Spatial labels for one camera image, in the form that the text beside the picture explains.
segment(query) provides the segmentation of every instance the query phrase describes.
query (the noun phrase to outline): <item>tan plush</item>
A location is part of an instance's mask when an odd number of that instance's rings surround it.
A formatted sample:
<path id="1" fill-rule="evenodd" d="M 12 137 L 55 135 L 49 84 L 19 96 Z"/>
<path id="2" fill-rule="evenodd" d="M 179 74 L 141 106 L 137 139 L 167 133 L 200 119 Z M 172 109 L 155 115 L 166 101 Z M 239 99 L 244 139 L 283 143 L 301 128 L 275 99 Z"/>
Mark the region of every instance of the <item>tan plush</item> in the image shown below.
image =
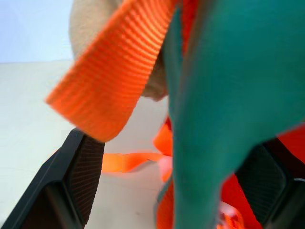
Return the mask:
<path id="1" fill-rule="evenodd" d="M 75 59 L 101 31 L 121 2 L 122 0 L 74 0 L 69 34 Z M 160 53 L 142 96 L 159 101 L 166 95 L 165 69 Z"/>

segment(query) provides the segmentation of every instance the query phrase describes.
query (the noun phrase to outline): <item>fabric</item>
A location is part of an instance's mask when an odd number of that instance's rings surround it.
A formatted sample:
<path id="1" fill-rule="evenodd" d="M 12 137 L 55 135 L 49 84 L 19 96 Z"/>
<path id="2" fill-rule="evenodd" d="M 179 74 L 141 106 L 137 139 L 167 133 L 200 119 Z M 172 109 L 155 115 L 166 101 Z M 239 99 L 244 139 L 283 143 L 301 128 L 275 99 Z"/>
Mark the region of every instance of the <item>fabric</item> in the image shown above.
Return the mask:
<path id="1" fill-rule="evenodd" d="M 118 135 L 153 70 L 176 0 L 125 0 L 47 98 L 101 142 Z"/>
<path id="2" fill-rule="evenodd" d="M 218 0 L 197 18 L 183 60 L 174 16 L 164 44 L 174 229 L 211 228 L 223 181 L 254 145 L 304 118 L 304 6 Z"/>
<path id="3" fill-rule="evenodd" d="M 305 2 L 218 0 L 208 11 L 207 2 L 198 2 L 186 35 L 183 8 L 171 21 L 176 1 L 125 1 L 47 99 L 90 136 L 114 138 L 171 22 L 164 61 L 173 175 L 158 198 L 158 229 L 214 228 L 222 183 L 254 145 L 305 117 Z"/>

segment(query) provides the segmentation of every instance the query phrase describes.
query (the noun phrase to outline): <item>black plastic piece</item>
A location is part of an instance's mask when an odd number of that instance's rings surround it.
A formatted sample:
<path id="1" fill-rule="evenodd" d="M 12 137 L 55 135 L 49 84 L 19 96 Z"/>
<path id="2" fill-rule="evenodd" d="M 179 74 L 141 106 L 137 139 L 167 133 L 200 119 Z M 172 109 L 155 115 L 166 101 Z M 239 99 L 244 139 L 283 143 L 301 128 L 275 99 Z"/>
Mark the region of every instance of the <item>black plastic piece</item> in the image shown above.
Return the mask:
<path id="1" fill-rule="evenodd" d="M 72 130 L 41 166 L 2 229 L 84 228 L 100 179 L 103 152 L 104 143 Z"/>
<path id="2" fill-rule="evenodd" d="M 305 228 L 305 165 L 278 138 L 255 147 L 236 176 L 264 229 Z"/>

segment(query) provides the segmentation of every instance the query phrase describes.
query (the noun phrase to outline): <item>textured black plastic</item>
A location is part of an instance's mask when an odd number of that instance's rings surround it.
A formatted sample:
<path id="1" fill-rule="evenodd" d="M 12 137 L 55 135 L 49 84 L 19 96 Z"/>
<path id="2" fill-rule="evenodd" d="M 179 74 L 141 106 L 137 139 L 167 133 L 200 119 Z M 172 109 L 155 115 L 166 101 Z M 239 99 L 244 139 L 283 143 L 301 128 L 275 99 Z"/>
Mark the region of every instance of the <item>textured black plastic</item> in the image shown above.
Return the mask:
<path id="1" fill-rule="evenodd" d="M 100 180 L 104 144 L 87 137 L 79 151 L 67 174 L 66 185 L 80 220 L 86 225 Z"/>
<path id="2" fill-rule="evenodd" d="M 236 176 L 257 221 L 264 223 L 286 187 L 285 172 L 264 146 L 258 146 Z"/>

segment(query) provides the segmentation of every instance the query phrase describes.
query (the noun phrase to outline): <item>strap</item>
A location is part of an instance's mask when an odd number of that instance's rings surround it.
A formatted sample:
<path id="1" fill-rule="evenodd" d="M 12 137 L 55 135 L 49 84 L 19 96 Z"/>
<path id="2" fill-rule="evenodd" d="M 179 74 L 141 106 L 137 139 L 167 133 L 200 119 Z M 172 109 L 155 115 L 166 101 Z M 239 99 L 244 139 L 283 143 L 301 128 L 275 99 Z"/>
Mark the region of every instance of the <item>strap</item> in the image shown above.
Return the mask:
<path id="1" fill-rule="evenodd" d="M 177 0 L 125 0 L 47 98 L 91 137 L 125 126 L 147 83 Z"/>

